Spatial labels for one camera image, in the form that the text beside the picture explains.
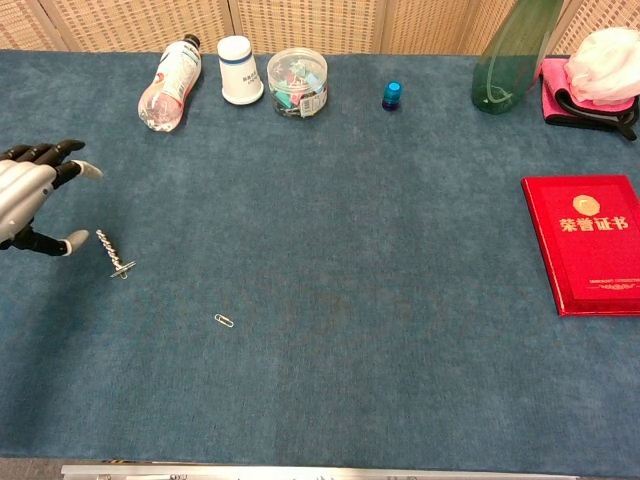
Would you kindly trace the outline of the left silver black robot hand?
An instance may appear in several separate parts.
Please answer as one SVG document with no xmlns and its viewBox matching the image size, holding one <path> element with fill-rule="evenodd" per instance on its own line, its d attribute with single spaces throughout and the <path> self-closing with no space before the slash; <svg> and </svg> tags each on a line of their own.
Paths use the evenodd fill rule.
<svg viewBox="0 0 640 480">
<path fill-rule="evenodd" d="M 84 148 L 80 140 L 57 144 L 15 145 L 0 153 L 0 250 L 15 247 L 49 256 L 69 256 L 89 237 L 78 230 L 63 239 L 36 232 L 35 214 L 60 186 L 77 176 L 99 179 L 103 172 L 82 160 L 66 157 Z"/>
</svg>

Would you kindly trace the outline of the silver metal chain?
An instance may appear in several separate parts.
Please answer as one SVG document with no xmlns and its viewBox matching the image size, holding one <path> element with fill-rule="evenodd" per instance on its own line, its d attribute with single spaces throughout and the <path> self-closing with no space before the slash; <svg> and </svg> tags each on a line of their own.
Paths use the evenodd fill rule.
<svg viewBox="0 0 640 480">
<path fill-rule="evenodd" d="M 109 256 L 112 265 L 114 266 L 114 264 L 116 262 L 120 262 L 121 263 L 121 259 L 120 259 L 119 255 L 117 253 L 117 250 L 115 249 L 115 247 L 113 246 L 113 244 L 109 240 L 109 238 L 106 235 L 106 233 L 103 230 L 98 229 L 96 231 L 96 235 L 97 235 L 98 239 L 100 240 L 101 244 L 103 245 L 105 251 L 107 252 L 107 255 Z"/>
</svg>

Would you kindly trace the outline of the clear jar of binder clips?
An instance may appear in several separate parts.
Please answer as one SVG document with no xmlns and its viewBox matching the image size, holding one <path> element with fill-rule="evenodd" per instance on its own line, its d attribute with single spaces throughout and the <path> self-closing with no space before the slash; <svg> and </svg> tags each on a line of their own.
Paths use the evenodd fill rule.
<svg viewBox="0 0 640 480">
<path fill-rule="evenodd" d="M 318 52 L 288 48 L 267 63 L 269 94 L 275 111 L 284 117 L 310 118 L 328 99 L 328 65 Z"/>
</svg>

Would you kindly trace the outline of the clear plastic drink bottle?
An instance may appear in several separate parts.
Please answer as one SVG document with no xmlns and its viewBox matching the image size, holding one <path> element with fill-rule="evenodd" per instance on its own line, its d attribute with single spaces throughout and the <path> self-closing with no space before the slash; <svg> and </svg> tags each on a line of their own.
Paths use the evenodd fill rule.
<svg viewBox="0 0 640 480">
<path fill-rule="evenodd" d="M 155 76 L 138 102 L 138 116 L 153 131 L 170 132 L 180 123 L 186 100 L 201 73 L 200 39 L 186 34 L 169 44 Z"/>
</svg>

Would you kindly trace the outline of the white paper cup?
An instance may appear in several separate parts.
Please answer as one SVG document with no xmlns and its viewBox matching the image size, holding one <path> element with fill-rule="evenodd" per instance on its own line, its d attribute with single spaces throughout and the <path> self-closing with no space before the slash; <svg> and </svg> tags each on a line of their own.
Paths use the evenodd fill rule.
<svg viewBox="0 0 640 480">
<path fill-rule="evenodd" d="M 234 105 L 248 105 L 261 98 L 264 85 L 258 74 L 247 37 L 233 35 L 217 44 L 223 98 Z"/>
</svg>

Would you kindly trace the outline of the woven wicker folding screen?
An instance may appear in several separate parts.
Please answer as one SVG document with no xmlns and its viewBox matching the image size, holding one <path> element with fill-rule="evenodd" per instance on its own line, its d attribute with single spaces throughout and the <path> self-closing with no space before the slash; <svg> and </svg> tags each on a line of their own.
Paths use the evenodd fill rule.
<svg viewBox="0 0 640 480">
<path fill-rule="evenodd" d="M 515 0 L 0 0 L 0 49 L 160 52 L 191 33 L 213 53 L 248 37 L 257 53 L 475 55 Z"/>
</svg>

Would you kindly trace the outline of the blue felt table mat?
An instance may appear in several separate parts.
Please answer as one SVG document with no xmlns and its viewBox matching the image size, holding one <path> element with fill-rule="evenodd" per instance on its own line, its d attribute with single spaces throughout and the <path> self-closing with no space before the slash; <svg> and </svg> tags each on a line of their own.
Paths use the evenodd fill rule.
<svg viewBox="0 0 640 480">
<path fill-rule="evenodd" d="M 330 58 L 310 119 L 226 103 L 207 56 L 163 134 L 157 64 L 0 51 L 0 152 L 80 139 L 104 173 L 36 230 L 136 262 L 0 251 L 0 456 L 640 475 L 640 318 L 557 314 L 520 186 L 640 190 L 640 142 L 535 91 L 484 114 L 474 60 L 430 56 Z"/>
</svg>

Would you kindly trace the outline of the small blue stamp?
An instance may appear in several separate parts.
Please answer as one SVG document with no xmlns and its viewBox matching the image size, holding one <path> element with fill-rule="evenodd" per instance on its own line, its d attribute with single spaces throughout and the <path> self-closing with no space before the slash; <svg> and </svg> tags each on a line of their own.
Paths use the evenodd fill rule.
<svg viewBox="0 0 640 480">
<path fill-rule="evenodd" d="M 384 89 L 381 105 L 387 111 L 395 111 L 400 107 L 402 85 L 397 81 L 389 82 Z"/>
</svg>

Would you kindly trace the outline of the green glass bottle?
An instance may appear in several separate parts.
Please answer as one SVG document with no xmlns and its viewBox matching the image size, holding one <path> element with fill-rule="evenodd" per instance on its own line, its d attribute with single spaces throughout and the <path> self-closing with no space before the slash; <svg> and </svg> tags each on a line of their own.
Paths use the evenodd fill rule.
<svg viewBox="0 0 640 480">
<path fill-rule="evenodd" d="M 503 114 L 525 96 L 538 74 L 564 0 L 516 0 L 477 61 L 472 103 Z"/>
</svg>

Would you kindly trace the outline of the pink cloth with black trim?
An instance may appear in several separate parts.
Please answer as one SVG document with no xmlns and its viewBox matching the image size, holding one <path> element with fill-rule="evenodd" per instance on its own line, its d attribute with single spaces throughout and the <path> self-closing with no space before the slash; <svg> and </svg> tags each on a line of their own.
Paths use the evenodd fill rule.
<svg viewBox="0 0 640 480">
<path fill-rule="evenodd" d="M 618 132 L 629 141 L 637 139 L 634 126 L 640 119 L 640 97 L 616 105 L 596 105 L 578 100 L 571 92 L 565 72 L 567 56 L 546 57 L 541 65 L 542 113 L 551 125 Z"/>
</svg>

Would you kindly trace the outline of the red certificate book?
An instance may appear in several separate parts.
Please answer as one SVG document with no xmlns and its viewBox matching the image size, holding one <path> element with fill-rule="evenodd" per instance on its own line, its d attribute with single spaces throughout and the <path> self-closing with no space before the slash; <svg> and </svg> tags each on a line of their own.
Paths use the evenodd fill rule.
<svg viewBox="0 0 640 480">
<path fill-rule="evenodd" d="M 625 175 L 521 186 L 561 316 L 640 316 L 640 199 Z"/>
</svg>

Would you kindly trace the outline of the white mesh bath sponge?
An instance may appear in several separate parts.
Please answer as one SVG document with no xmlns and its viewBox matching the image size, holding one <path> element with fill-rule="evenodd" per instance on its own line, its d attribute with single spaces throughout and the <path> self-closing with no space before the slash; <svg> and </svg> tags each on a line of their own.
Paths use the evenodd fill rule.
<svg viewBox="0 0 640 480">
<path fill-rule="evenodd" d="M 589 34 L 565 65 L 579 101 L 615 105 L 640 95 L 640 30 L 610 27 Z"/>
</svg>

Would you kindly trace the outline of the aluminium rail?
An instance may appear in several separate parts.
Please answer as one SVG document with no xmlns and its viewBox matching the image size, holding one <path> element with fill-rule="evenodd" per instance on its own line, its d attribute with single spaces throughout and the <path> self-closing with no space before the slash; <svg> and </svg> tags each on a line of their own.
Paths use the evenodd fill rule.
<svg viewBox="0 0 640 480">
<path fill-rule="evenodd" d="M 61 475 L 63 480 L 578 480 L 547 474 L 178 464 L 68 464 Z"/>
</svg>

